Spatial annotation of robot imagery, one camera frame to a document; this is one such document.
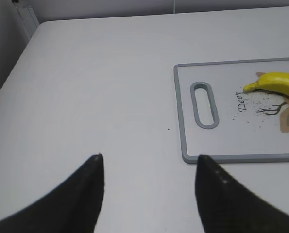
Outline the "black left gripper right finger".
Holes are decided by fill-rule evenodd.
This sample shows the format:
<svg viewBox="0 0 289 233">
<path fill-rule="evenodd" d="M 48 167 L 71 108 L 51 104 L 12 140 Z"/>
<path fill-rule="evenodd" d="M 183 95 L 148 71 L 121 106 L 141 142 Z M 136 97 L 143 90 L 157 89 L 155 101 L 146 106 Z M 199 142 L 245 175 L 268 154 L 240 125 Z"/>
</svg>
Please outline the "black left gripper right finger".
<svg viewBox="0 0 289 233">
<path fill-rule="evenodd" d="M 234 179 L 208 155 L 195 176 L 198 213 L 206 233 L 289 233 L 289 215 Z"/>
</svg>

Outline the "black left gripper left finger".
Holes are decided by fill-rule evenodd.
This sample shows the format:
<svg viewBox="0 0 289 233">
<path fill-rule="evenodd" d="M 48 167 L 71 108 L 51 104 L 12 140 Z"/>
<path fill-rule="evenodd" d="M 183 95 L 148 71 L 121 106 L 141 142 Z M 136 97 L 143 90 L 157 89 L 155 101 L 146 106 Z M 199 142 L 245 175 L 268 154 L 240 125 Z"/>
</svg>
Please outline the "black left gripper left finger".
<svg viewBox="0 0 289 233">
<path fill-rule="evenodd" d="M 104 161 L 97 154 L 47 195 L 1 220 L 0 233 L 92 233 L 103 197 Z"/>
</svg>

